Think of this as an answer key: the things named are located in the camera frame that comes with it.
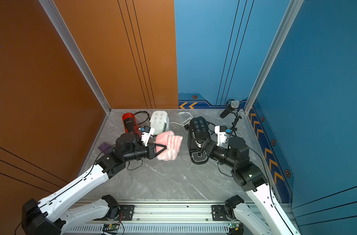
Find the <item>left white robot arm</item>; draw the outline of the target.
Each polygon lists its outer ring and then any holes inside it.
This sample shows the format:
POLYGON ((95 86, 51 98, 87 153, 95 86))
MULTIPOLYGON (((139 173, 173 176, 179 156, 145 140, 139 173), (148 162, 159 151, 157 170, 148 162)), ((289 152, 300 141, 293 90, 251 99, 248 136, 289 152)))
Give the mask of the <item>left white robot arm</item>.
POLYGON ((93 219, 116 219, 120 206, 111 195, 75 209, 71 206, 125 169, 127 162, 153 159, 166 149, 166 145, 150 144, 135 133, 122 134, 113 145, 113 151, 96 160, 78 178, 50 196, 26 202, 22 206, 21 228, 27 235, 62 235, 93 219))

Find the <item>pink cloth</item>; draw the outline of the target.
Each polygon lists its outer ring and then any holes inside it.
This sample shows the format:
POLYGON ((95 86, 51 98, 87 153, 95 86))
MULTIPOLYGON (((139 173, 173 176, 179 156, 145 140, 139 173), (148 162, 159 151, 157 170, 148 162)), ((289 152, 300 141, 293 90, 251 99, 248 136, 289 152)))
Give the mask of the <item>pink cloth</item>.
POLYGON ((180 151, 183 137, 177 136, 173 131, 167 131, 159 134, 155 143, 167 146, 167 149, 157 156, 158 160, 174 161, 180 151))

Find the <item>red coffee machine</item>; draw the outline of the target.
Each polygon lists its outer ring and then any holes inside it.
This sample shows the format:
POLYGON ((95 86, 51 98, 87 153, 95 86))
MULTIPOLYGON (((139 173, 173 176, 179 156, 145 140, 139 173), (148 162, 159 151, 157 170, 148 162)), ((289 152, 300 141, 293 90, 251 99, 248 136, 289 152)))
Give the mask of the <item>red coffee machine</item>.
POLYGON ((133 113, 125 113, 122 116, 122 121, 126 133, 137 133, 138 126, 133 113))

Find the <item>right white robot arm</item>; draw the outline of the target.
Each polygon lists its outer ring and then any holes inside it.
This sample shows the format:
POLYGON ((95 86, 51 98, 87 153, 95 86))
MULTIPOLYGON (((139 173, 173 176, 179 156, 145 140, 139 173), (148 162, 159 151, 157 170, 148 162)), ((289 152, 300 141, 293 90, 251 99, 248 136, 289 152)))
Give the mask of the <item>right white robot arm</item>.
POLYGON ((212 139, 199 140, 199 150, 211 159, 231 167, 231 176, 259 209, 255 215, 240 196, 225 201, 226 215, 238 220, 254 235, 298 235, 295 227, 272 192, 266 169, 250 160, 250 148, 241 137, 231 137, 227 147, 212 139))

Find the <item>white coffee machine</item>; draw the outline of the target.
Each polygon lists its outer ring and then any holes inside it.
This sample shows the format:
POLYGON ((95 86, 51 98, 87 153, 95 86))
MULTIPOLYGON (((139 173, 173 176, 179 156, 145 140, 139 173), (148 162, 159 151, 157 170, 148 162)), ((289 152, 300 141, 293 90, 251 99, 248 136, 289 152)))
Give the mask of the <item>white coffee machine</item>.
POLYGON ((154 129, 154 136, 169 131, 169 116, 166 111, 154 111, 150 119, 150 127, 154 129))

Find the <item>black coffee machine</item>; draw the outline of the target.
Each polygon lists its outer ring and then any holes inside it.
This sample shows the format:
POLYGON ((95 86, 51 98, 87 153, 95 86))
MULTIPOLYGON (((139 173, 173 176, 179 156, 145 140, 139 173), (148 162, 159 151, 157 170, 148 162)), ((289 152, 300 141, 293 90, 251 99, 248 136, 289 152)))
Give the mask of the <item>black coffee machine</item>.
POLYGON ((205 164, 208 156, 201 152, 206 139, 210 139, 207 121, 203 117, 194 117, 188 125, 188 151, 191 162, 196 165, 205 164))

